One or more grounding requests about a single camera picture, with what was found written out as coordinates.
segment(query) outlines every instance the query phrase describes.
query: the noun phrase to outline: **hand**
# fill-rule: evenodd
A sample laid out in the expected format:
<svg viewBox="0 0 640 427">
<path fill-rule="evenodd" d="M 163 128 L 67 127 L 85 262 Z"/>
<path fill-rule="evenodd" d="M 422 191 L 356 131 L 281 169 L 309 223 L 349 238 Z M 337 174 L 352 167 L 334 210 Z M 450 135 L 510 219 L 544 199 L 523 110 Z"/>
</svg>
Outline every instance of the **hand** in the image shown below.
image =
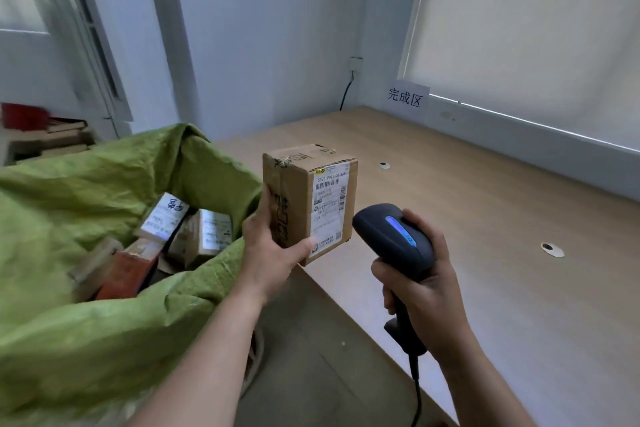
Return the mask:
<svg viewBox="0 0 640 427">
<path fill-rule="evenodd" d="M 244 255 L 234 292 L 250 293 L 265 305 L 287 281 L 293 267 L 313 249 L 313 238 L 282 248 L 271 237 L 271 193 L 262 184 L 257 211 L 244 220 Z"/>
<path fill-rule="evenodd" d="M 403 216 L 424 233 L 435 254 L 431 275 L 421 284 L 408 279 L 380 259 L 371 271 L 383 284 L 385 308 L 395 314 L 394 296 L 404 302 L 413 329 L 438 362 L 446 362 L 468 344 L 476 342 L 462 303 L 458 277 L 449 260 L 449 248 L 444 235 L 411 210 Z"/>
</svg>

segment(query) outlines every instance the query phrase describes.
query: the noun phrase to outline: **gray floor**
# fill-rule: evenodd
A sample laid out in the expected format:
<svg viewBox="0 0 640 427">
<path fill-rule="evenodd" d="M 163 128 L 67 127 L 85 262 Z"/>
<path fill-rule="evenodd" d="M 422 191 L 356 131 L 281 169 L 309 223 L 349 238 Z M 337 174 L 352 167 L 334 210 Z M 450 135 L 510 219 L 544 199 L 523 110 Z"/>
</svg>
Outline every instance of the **gray floor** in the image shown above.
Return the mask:
<svg viewBox="0 0 640 427">
<path fill-rule="evenodd" d="M 410 425 L 409 377 L 300 268 L 260 325 L 265 358 L 237 427 Z M 438 425 L 439 409 L 423 404 L 419 425 Z"/>
</svg>

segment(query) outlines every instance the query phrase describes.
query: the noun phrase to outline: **vertical barcode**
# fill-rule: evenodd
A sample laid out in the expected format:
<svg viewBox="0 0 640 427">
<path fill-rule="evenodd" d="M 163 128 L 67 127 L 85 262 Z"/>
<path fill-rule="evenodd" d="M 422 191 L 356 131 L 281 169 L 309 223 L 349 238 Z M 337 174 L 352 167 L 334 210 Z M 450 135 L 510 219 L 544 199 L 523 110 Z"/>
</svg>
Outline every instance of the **vertical barcode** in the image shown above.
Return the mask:
<svg viewBox="0 0 640 427">
<path fill-rule="evenodd" d="M 344 198 L 347 196 L 347 187 L 342 186 L 340 188 L 340 203 L 338 205 L 338 211 L 342 211 L 344 209 Z"/>
</svg>

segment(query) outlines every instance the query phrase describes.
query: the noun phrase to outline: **handheld scanner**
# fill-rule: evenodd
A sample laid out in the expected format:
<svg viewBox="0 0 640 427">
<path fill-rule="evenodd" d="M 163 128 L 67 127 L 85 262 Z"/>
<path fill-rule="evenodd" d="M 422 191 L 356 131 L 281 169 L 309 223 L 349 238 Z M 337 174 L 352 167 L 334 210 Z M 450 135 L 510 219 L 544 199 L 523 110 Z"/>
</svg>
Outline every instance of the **handheld scanner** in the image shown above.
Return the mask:
<svg viewBox="0 0 640 427">
<path fill-rule="evenodd" d="M 373 204 L 353 217 L 353 229 L 385 263 L 414 282 L 429 276 L 435 257 L 431 241 L 413 223 L 405 220 L 394 204 Z M 385 330 L 408 355 L 420 356 L 427 349 L 413 330 L 406 307 L 396 301 L 396 317 Z"/>
</svg>

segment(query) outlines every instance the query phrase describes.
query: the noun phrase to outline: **window blind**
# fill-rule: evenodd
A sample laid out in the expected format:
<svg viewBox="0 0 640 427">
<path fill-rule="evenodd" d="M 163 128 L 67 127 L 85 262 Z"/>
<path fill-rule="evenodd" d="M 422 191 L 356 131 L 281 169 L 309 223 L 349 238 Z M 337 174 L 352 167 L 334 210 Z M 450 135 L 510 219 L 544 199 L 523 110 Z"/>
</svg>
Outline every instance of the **window blind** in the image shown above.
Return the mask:
<svg viewBox="0 0 640 427">
<path fill-rule="evenodd" d="M 640 0 L 418 0 L 400 77 L 640 149 Z"/>
</svg>

